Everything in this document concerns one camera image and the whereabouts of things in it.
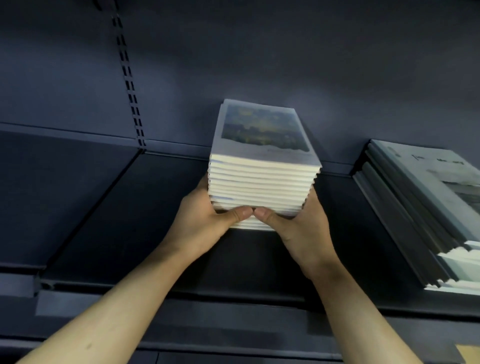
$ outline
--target person's left hand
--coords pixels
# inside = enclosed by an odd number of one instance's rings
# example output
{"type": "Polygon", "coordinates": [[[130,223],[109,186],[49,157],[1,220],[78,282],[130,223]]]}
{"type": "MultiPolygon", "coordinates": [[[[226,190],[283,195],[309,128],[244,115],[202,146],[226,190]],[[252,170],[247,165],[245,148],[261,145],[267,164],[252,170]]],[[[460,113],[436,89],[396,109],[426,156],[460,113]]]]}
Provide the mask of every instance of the person's left hand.
{"type": "Polygon", "coordinates": [[[248,206],[216,213],[207,189],[205,175],[197,188],[182,199],[175,220],[159,245],[160,250],[181,253],[193,262],[210,250],[230,226],[253,214],[248,206]]]}

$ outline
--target skin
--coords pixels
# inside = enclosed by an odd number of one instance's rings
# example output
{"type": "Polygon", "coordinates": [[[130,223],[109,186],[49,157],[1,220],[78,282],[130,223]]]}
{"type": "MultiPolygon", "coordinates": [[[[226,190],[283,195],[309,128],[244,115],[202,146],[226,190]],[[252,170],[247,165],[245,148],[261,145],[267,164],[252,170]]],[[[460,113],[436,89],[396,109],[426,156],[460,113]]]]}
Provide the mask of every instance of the skin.
{"type": "Polygon", "coordinates": [[[182,199],[164,240],[137,268],[19,363],[126,364],[182,272],[252,213],[278,232],[314,283],[345,363],[421,363],[339,261],[314,189],[292,220],[264,207],[218,214],[206,178],[182,199]]]}

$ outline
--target top book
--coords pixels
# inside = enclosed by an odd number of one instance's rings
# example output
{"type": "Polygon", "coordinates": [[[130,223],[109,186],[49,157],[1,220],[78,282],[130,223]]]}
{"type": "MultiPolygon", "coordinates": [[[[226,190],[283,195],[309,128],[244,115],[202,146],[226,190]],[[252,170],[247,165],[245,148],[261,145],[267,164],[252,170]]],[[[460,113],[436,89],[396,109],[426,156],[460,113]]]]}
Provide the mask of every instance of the top book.
{"type": "Polygon", "coordinates": [[[211,163],[317,171],[321,163],[295,109],[225,99],[211,163]]]}

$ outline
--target landscape painting on book cover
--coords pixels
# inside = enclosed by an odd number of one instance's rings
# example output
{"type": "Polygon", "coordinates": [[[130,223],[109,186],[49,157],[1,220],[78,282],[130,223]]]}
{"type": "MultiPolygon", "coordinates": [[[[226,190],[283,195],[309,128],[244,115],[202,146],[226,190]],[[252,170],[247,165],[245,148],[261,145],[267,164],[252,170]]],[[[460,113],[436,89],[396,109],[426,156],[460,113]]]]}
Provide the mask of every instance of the landscape painting on book cover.
{"type": "Polygon", "coordinates": [[[295,116],[287,112],[229,105],[222,138],[257,146],[309,151],[295,116]]]}

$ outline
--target shelf surface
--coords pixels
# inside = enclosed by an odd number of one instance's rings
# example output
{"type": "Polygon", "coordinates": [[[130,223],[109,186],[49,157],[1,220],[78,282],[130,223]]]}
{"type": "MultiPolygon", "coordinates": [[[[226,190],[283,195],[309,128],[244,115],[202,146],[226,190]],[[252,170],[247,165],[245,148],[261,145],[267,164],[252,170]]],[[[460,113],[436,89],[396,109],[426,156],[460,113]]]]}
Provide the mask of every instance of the shelf surface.
{"type": "MultiPolygon", "coordinates": [[[[141,155],[50,266],[50,284],[110,287],[145,258],[168,230],[181,198],[207,163],[141,155]]],[[[320,175],[316,191],[338,255],[385,312],[480,317],[480,297],[425,291],[353,179],[320,175]]],[[[276,233],[230,230],[172,289],[214,300],[319,309],[311,283],[276,233]]]]}

